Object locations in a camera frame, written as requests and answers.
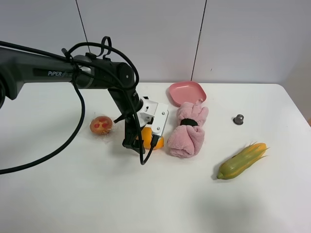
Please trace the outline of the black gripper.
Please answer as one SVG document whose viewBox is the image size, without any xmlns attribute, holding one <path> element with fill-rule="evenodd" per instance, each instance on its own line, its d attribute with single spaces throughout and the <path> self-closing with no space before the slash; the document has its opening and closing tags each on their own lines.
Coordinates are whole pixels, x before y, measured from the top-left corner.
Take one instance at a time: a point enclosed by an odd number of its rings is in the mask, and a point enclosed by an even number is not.
<svg viewBox="0 0 311 233">
<path fill-rule="evenodd" d="M 138 134 L 145 128 L 147 124 L 152 124 L 154 115 L 146 114 L 143 112 L 137 112 L 138 123 L 135 121 L 135 117 L 132 113 L 121 114 L 118 117 L 118 121 L 125 121 L 124 123 L 124 140 L 122 145 L 127 148 L 134 150 L 138 154 L 145 153 L 143 145 L 143 139 L 139 140 Z"/>
</svg>

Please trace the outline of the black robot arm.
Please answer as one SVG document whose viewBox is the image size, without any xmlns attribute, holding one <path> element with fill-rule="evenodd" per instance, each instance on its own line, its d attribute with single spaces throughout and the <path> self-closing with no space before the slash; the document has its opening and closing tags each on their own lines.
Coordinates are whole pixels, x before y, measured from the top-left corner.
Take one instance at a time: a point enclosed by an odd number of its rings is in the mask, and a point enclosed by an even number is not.
<svg viewBox="0 0 311 233">
<path fill-rule="evenodd" d="M 105 55 L 92 53 L 72 56 L 76 49 L 87 45 L 87 42 L 79 43 L 69 50 L 62 49 L 63 55 L 57 55 L 2 41 L 0 102 L 4 103 L 6 98 L 16 99 L 26 83 L 72 83 L 76 89 L 106 89 L 121 113 L 117 121 L 125 121 L 122 145 L 144 154 L 141 130 L 146 124 L 138 121 L 143 100 L 136 92 L 139 83 L 136 67 L 119 50 L 98 43 L 90 45 L 113 52 L 124 62 L 112 62 Z"/>
</svg>

